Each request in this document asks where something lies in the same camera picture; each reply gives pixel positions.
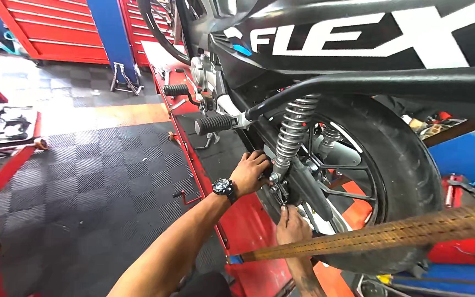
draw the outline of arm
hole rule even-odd
[[[310,240],[313,237],[311,227],[296,211],[296,207],[289,205],[281,207],[280,223],[276,229],[278,244],[290,244],[301,240]],[[326,297],[313,271],[313,265],[307,257],[287,258],[287,266],[292,279],[302,297]]]
[[[262,151],[245,153],[230,179],[237,197],[260,189],[261,173],[270,165]],[[119,278],[108,296],[168,297],[194,264],[199,250],[230,202],[225,196],[208,195],[177,219]]]

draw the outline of ratchet strap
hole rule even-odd
[[[475,204],[230,256],[229,264],[475,238]]]

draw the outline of motorcycle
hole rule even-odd
[[[475,120],[475,0],[138,0],[154,37],[190,65],[199,135],[235,129],[270,149],[257,194],[275,223],[299,206],[317,236],[351,227],[330,196],[363,200],[365,226],[442,209],[426,146],[376,95]],[[167,20],[170,42],[155,18]],[[184,44],[185,51],[174,44]],[[208,116],[208,111],[217,115]],[[332,189],[332,172],[363,193]],[[395,273],[430,246],[315,257],[339,269]]]

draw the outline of hand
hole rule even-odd
[[[269,182],[268,178],[261,178],[261,173],[271,165],[263,151],[244,153],[236,169],[230,175],[234,183],[236,196],[241,196],[258,191],[261,186]]]
[[[276,240],[279,245],[295,243],[313,238],[309,224],[300,216],[296,206],[281,206],[280,222],[276,228]]]

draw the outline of floor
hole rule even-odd
[[[198,195],[151,75],[143,94],[108,91],[105,65],[0,56],[10,104],[42,112],[51,149],[37,152],[0,192],[0,268],[9,296],[105,296],[122,272]],[[215,235],[198,272],[224,271]]]

